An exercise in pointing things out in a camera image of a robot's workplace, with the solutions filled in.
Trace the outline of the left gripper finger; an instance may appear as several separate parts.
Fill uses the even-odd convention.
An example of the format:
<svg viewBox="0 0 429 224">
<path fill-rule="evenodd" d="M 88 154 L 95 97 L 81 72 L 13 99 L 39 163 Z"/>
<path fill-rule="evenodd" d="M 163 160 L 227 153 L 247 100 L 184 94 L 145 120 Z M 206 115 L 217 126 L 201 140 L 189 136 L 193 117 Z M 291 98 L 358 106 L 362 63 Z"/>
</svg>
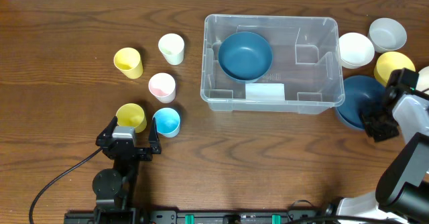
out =
<svg viewBox="0 0 429 224">
<path fill-rule="evenodd" d="M 161 154 L 162 153 L 162 147 L 160 144 L 160 139 L 158 137 L 157 123 L 156 123 L 155 117 L 152 119 L 152 122 L 151 122 L 151 129 L 150 129 L 148 141 L 150 144 L 152 154 Z"/>
<path fill-rule="evenodd" d="M 102 132 L 100 132 L 100 134 L 97 136 L 97 139 L 106 140 L 106 139 L 112 138 L 112 134 L 116 126 L 117 126 L 117 117 L 114 116 L 110 121 L 110 123 L 108 124 L 108 126 L 106 126 L 106 128 L 104 128 L 104 130 L 102 130 Z"/>
</svg>

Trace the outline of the dark blue bowl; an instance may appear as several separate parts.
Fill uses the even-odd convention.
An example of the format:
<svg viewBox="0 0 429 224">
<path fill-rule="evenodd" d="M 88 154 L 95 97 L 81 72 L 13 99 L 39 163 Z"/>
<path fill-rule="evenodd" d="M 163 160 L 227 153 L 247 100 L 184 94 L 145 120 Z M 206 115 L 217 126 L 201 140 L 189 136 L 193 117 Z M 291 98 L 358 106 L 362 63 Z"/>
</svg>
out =
<svg viewBox="0 0 429 224">
<path fill-rule="evenodd" d="M 356 75 L 344 80 L 344 88 L 345 101 L 334 109 L 335 114 L 347 127 L 363 131 L 365 128 L 360 113 L 370 111 L 372 106 L 381 109 L 385 87 L 370 76 Z"/>
<path fill-rule="evenodd" d="M 242 83 L 258 81 L 273 64 L 269 42 L 253 32 L 237 32 L 221 44 L 218 61 L 223 72 Z"/>
</svg>

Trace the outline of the cream large bowl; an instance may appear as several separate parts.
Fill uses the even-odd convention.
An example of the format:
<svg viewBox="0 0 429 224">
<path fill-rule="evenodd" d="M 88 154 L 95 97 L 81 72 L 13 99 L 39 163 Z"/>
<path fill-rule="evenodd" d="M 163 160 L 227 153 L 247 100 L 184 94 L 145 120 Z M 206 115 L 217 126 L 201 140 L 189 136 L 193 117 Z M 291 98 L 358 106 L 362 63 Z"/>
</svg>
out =
<svg viewBox="0 0 429 224">
<path fill-rule="evenodd" d="M 416 90 L 428 94 L 429 89 L 429 66 L 421 69 L 419 72 Z"/>
</svg>

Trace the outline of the yellow small bowl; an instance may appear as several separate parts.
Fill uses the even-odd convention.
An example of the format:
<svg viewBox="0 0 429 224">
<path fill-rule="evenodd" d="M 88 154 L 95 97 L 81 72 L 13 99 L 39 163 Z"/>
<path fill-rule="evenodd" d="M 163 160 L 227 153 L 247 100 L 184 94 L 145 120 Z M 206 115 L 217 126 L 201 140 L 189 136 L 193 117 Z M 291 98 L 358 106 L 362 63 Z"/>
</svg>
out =
<svg viewBox="0 0 429 224">
<path fill-rule="evenodd" d="M 386 52 L 383 53 L 377 60 L 374 68 L 375 79 L 386 87 L 390 74 L 394 70 L 407 68 L 415 71 L 414 63 L 405 55 L 400 52 Z"/>
</svg>

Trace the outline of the white small bowl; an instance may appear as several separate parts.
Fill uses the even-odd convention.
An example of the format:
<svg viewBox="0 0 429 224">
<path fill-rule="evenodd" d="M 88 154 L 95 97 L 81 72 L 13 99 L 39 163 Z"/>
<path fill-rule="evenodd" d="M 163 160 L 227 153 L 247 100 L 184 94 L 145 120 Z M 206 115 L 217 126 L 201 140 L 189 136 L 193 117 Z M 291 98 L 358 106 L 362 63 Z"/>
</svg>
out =
<svg viewBox="0 0 429 224">
<path fill-rule="evenodd" d="M 375 56 L 375 48 L 371 40 L 356 32 L 343 34 L 339 38 L 341 65 L 348 69 L 356 69 L 369 64 Z"/>
</svg>

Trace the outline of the grey small bowl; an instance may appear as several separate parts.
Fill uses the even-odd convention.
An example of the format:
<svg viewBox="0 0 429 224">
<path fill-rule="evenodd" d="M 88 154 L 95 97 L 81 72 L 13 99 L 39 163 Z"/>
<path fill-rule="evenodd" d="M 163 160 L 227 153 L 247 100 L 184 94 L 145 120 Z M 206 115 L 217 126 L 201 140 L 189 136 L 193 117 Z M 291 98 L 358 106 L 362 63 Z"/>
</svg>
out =
<svg viewBox="0 0 429 224">
<path fill-rule="evenodd" d="M 368 38 L 373 43 L 375 51 L 385 53 L 402 48 L 407 41 L 407 33 L 404 26 L 390 18 L 379 18 L 369 26 Z"/>
</svg>

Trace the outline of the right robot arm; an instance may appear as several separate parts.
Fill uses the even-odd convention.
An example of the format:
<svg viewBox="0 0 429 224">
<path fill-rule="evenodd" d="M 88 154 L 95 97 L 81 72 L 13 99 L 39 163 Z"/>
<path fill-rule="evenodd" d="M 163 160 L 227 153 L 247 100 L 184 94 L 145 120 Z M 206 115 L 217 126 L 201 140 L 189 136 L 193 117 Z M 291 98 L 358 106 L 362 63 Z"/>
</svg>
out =
<svg viewBox="0 0 429 224">
<path fill-rule="evenodd" d="M 417 90 L 419 75 L 394 70 L 387 86 L 366 76 L 344 81 L 346 100 L 337 108 L 348 125 L 382 142 L 402 135 L 405 146 L 382 174 L 375 191 L 341 198 L 325 213 L 334 223 L 427 223 L 428 94 Z"/>
</svg>

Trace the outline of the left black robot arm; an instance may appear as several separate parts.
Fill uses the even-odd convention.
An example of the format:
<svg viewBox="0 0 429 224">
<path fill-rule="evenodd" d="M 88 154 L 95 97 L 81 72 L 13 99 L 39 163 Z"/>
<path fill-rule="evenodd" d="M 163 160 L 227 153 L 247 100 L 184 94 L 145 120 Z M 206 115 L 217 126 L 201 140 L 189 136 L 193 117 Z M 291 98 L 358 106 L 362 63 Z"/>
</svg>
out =
<svg viewBox="0 0 429 224">
<path fill-rule="evenodd" d="M 114 163 L 93 179 L 95 223 L 148 223 L 147 212 L 131 205 L 139 163 L 149 162 L 154 154 L 162 152 L 157 125 L 152 121 L 149 146 L 139 148 L 135 146 L 135 128 L 121 127 L 117 122 L 117 117 L 112 118 L 96 139 L 96 145 Z"/>
</svg>

